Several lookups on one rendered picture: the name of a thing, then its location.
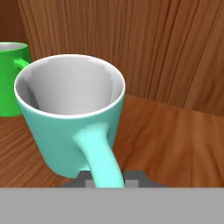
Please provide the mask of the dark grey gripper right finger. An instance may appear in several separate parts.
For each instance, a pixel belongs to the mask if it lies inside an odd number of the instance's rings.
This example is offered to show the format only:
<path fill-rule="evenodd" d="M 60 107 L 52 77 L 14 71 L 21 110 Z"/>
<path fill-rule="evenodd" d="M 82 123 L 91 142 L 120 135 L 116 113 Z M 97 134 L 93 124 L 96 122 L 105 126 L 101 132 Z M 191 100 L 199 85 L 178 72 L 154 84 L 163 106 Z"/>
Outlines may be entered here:
<path fill-rule="evenodd" d="M 123 178 L 126 188 L 157 188 L 164 185 L 148 179 L 143 171 L 125 171 Z"/>

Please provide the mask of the teal mug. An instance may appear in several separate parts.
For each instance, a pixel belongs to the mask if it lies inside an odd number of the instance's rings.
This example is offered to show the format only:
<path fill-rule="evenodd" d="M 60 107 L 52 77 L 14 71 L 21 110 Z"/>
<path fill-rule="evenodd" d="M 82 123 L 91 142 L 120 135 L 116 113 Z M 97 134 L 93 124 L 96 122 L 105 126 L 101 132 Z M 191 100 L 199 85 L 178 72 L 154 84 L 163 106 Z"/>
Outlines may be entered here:
<path fill-rule="evenodd" d="M 103 59 L 60 54 L 38 59 L 17 76 L 14 93 L 47 166 L 74 179 L 90 171 L 96 187 L 123 187 L 113 146 L 125 80 Z"/>

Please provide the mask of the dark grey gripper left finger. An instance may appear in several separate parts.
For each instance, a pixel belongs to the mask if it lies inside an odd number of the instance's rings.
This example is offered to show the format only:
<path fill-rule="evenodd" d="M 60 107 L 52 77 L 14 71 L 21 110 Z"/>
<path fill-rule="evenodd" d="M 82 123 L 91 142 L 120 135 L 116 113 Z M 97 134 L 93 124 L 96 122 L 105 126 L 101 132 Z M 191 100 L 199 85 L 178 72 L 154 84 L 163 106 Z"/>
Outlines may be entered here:
<path fill-rule="evenodd" d="M 76 179 L 64 184 L 65 188 L 95 188 L 95 184 L 90 171 L 81 171 Z"/>

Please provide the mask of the green mug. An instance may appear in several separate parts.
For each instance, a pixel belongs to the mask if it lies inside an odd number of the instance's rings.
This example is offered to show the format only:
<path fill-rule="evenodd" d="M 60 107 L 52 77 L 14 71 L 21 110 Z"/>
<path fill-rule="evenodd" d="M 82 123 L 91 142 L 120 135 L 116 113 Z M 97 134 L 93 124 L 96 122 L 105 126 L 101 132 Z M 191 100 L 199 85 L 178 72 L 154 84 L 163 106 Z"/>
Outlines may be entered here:
<path fill-rule="evenodd" d="M 19 72 L 31 62 L 26 43 L 0 42 L 0 117 L 21 115 L 14 94 L 14 81 Z"/>

